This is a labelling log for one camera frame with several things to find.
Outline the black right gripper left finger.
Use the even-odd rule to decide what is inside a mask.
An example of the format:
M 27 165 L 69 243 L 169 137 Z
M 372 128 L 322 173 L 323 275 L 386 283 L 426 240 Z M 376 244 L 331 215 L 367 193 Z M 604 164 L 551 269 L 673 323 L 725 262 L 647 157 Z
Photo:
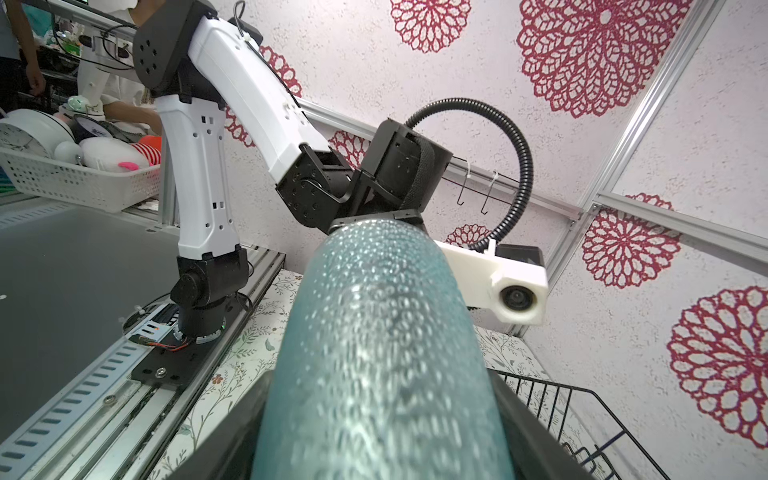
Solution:
M 266 371 L 168 479 L 250 479 L 274 371 Z

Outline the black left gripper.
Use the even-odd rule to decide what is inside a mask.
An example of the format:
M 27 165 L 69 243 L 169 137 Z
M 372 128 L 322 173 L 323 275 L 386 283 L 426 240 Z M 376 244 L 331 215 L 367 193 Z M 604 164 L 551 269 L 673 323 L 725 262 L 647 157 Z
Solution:
M 453 154 L 395 120 L 380 124 L 329 231 L 363 220 L 401 221 L 425 230 L 422 213 Z

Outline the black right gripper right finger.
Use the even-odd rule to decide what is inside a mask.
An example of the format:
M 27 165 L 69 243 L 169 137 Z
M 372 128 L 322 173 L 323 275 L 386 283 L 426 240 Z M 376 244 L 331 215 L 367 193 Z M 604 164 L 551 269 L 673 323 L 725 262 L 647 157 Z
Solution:
M 516 479 L 590 480 L 592 476 L 531 413 L 501 375 L 488 370 Z

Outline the teal textured glass cup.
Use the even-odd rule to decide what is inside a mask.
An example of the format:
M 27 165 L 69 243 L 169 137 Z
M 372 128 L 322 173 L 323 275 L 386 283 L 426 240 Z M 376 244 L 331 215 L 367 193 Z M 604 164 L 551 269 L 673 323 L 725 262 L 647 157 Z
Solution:
M 490 376 L 437 244 L 393 220 L 344 227 L 295 297 L 256 479 L 511 479 Z

